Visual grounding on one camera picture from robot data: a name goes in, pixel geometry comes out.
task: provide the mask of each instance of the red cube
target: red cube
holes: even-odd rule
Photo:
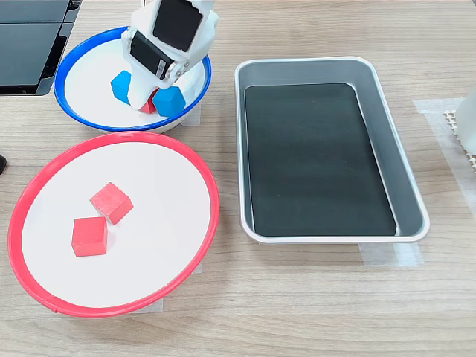
[[[134,207],[131,199],[111,182],[96,193],[90,201],[113,225]]]
[[[106,219],[104,217],[76,218],[71,245],[77,257],[105,254],[107,250]]]
[[[154,98],[155,93],[157,93],[158,88],[152,93],[150,96],[149,100],[147,103],[144,104],[144,106],[141,108],[141,111],[147,114],[152,114],[155,112],[155,106],[154,103],[152,102],[152,99]]]

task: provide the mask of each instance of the white robot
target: white robot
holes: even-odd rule
[[[132,14],[122,34],[131,64],[128,99],[139,110],[157,87],[167,89],[207,55],[218,16],[214,0],[156,0]]]

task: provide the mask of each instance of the black device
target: black device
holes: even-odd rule
[[[245,91],[254,229],[266,237],[393,236],[396,223],[347,84]]]
[[[163,0],[157,12],[152,34],[162,42],[187,52],[203,15],[187,0]]]
[[[0,94],[47,94],[81,0],[0,0]]]
[[[131,42],[131,56],[161,80],[165,78],[167,70],[173,63],[173,60],[139,31],[135,33]]]

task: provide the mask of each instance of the blue cube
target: blue cube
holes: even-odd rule
[[[128,71],[122,71],[111,81],[112,93],[121,102],[130,105],[127,93],[131,85],[131,74]]]
[[[185,108],[185,98],[179,87],[159,89],[152,102],[162,117],[176,116]]]

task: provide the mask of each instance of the wooden table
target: wooden table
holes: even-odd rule
[[[129,24],[138,1],[83,2],[68,50]],[[219,230],[202,274],[164,311],[105,320],[55,315],[19,285],[7,228],[27,183],[52,158],[100,135],[50,93],[0,98],[1,356],[476,356],[476,222],[413,99],[463,97],[476,84],[476,7],[464,1],[217,0],[213,80],[202,125],[168,135],[206,160]],[[235,67],[267,57],[356,55],[379,72],[431,216],[413,268],[365,266],[357,245],[252,242],[238,221]]]

